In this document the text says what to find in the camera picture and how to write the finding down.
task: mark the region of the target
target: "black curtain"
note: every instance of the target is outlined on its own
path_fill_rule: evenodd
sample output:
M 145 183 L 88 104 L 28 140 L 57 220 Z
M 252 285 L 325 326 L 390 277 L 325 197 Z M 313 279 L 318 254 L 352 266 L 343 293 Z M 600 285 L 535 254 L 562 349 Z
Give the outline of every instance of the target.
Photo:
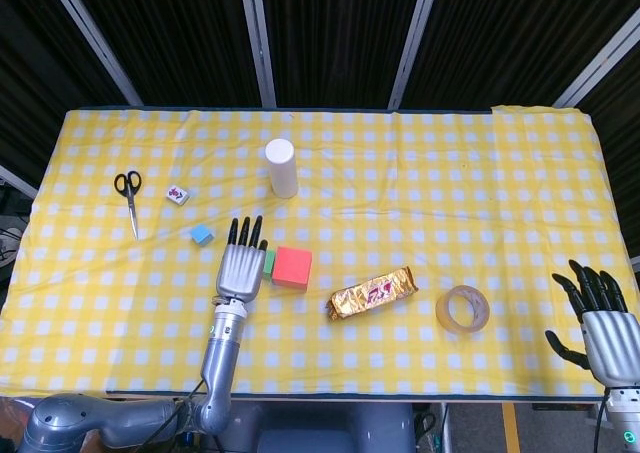
M 38 186 L 64 115 L 124 98 L 59 0 L 0 0 L 0 164 Z
M 82 0 L 142 101 L 260 106 L 242 0 Z
M 629 255 L 640 256 L 640 44 L 578 107 L 591 115 L 600 137 Z
M 551 105 L 640 0 L 435 0 L 402 108 Z
M 387 108 L 416 0 L 264 0 L 279 107 Z

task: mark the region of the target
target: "silver robotic hand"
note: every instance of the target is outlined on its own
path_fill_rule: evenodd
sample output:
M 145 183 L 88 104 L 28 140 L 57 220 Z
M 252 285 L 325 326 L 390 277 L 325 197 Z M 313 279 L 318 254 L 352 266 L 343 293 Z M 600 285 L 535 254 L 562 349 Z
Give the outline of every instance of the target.
M 244 219 L 238 239 L 234 218 L 218 271 L 215 319 L 200 373 L 206 395 L 189 395 L 178 403 L 171 398 L 114 402 L 80 394 L 53 395 L 31 413 L 18 451 L 77 453 L 90 430 L 98 430 L 112 448 L 164 441 L 184 431 L 220 433 L 231 408 L 231 384 L 247 318 L 244 304 L 258 294 L 267 249 L 266 240 L 258 247 L 262 217 L 257 217 L 250 238 L 249 221 Z
M 629 313 L 616 280 L 569 260 L 580 289 L 568 278 L 553 274 L 569 297 L 581 323 L 586 355 L 569 350 L 550 330 L 545 336 L 563 359 L 585 370 L 602 383 L 608 399 L 607 413 L 624 451 L 640 452 L 640 325 Z

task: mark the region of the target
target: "black scissor handle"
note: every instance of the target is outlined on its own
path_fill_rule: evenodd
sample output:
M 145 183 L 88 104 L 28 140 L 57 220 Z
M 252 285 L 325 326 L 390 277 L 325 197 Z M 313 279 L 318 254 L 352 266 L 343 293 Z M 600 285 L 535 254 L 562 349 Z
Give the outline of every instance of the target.
M 124 173 L 116 175 L 113 186 L 122 196 L 127 196 L 127 185 L 131 188 L 131 194 L 135 195 L 142 186 L 142 177 L 137 171 L 130 171 L 125 176 Z

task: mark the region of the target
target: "gold wrapper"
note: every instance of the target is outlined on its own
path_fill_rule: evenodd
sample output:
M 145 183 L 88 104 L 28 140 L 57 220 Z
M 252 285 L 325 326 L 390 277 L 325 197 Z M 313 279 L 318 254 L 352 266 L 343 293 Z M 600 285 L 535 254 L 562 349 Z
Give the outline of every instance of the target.
M 329 319 L 340 320 L 418 291 L 408 266 L 356 286 L 336 291 L 327 302 Z

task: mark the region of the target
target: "red block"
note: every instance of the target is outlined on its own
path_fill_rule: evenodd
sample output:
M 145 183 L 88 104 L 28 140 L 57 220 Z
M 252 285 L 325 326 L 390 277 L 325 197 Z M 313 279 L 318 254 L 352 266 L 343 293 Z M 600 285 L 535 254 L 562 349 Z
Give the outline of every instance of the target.
M 279 246 L 271 280 L 276 285 L 306 290 L 310 271 L 310 251 Z

